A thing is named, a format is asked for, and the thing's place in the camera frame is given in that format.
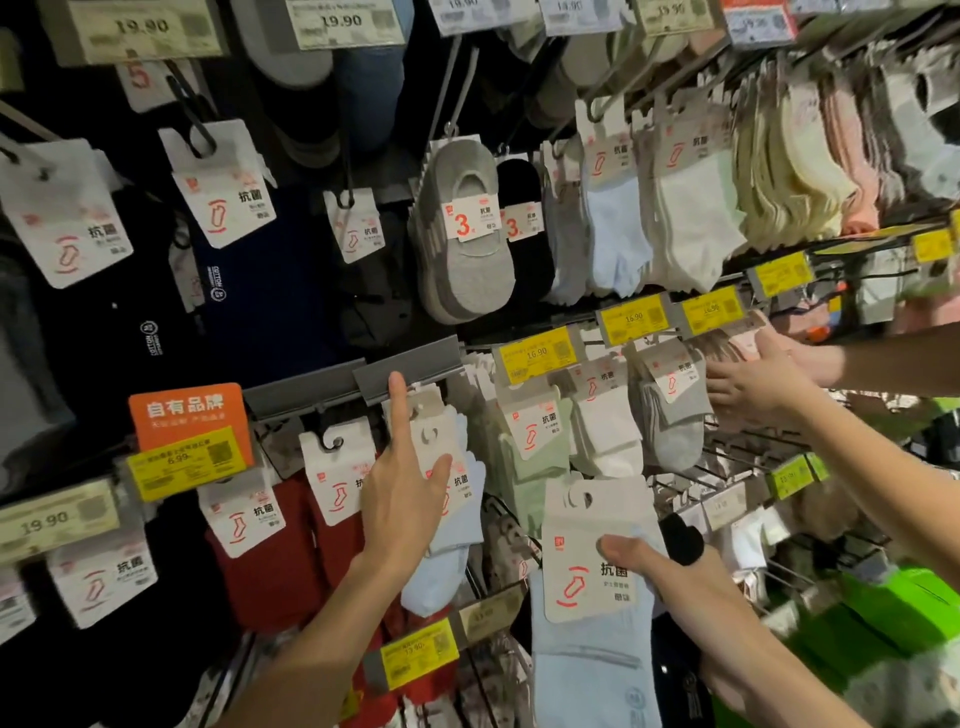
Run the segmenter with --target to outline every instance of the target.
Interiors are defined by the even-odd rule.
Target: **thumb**
[[[437,462],[433,464],[430,477],[427,478],[426,481],[430,490],[438,491],[439,493],[446,492],[446,482],[450,479],[450,468],[452,466],[453,455],[441,455],[437,458]]]
[[[777,359],[786,356],[786,352],[780,348],[777,336],[767,328],[761,328],[756,332],[756,350],[761,359]]]
[[[611,564],[646,576],[658,586],[674,566],[643,539],[607,535],[600,539],[598,546],[600,554]]]

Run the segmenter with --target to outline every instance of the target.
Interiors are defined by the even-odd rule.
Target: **finger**
[[[390,372],[390,430],[395,443],[413,446],[410,436],[410,407],[407,404],[407,383],[400,372]]]

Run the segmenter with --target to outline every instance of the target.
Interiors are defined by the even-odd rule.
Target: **person's hand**
[[[642,539],[604,536],[599,549],[611,564],[653,583],[674,621],[703,650],[701,677],[707,686],[732,710],[744,713],[765,666],[786,648],[733,584],[716,549],[706,546],[687,567]]]
[[[417,568],[440,525],[452,455],[442,455],[424,478],[410,435],[407,384],[390,374],[393,440],[377,458],[360,494],[364,554],[386,567],[400,586]]]
[[[707,394],[717,416],[762,425],[790,425],[796,411],[823,391],[794,361],[796,352],[780,347],[778,335],[756,333],[757,361],[707,362]]]

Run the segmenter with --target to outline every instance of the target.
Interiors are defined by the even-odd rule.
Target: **no-show sock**
[[[526,159],[506,159],[496,165],[500,208],[541,202],[540,174]],[[516,242],[505,231],[514,259],[514,292],[507,306],[525,306],[540,301],[550,292],[556,273],[546,230]]]

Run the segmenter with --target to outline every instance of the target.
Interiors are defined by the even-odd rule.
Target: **white cardboard hang tag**
[[[334,425],[324,432],[328,447],[338,437],[343,438],[343,445],[333,452],[324,452],[316,433],[300,434],[306,477],[327,525],[336,525],[360,511],[363,482],[376,462],[376,445],[366,417]]]
[[[346,190],[340,193],[340,201],[343,205],[348,204]],[[373,200],[373,190],[369,187],[353,190],[353,207],[349,209],[340,209],[337,196],[325,190],[324,205],[344,262],[355,262],[387,244],[380,225],[380,213]]]
[[[0,644],[36,621],[36,612],[14,567],[0,568]]]
[[[200,93],[200,83],[191,61],[173,61],[195,93]],[[177,102],[170,90],[167,76],[172,75],[163,61],[128,61],[116,64],[120,85],[127,94],[127,102],[136,113]]]
[[[476,497],[467,474],[467,458],[457,441],[457,423],[452,407],[446,407],[440,394],[440,387],[428,384],[407,395],[410,407],[410,432],[414,441],[414,451],[420,463],[423,477],[430,477],[433,465],[441,455],[452,455],[450,478],[446,482],[446,500],[441,514],[441,522],[459,511],[471,498]],[[390,424],[390,401],[383,402],[383,416]]]
[[[260,159],[242,119],[204,124],[217,151],[196,158],[173,129],[160,129],[160,141],[173,167],[174,182],[214,248],[225,248],[276,218]],[[196,130],[191,139],[199,151],[205,142]]]
[[[259,466],[197,489],[200,510],[231,559],[262,544],[287,521]]]
[[[529,460],[564,431],[558,392],[545,376],[514,387],[495,386],[495,390],[497,407],[521,460]]]
[[[47,282],[66,288],[132,255],[89,142],[24,146],[55,169],[43,181],[32,165],[1,157],[0,205]]]
[[[547,480],[542,541],[547,619],[562,623],[636,604],[636,576],[608,564],[596,542],[608,533],[632,536],[648,509],[653,495],[642,477]]]
[[[668,403],[676,401],[677,397],[700,380],[693,357],[680,339],[667,339],[637,353]]]
[[[157,579],[142,522],[60,546],[47,554],[47,567],[80,629],[115,612]]]

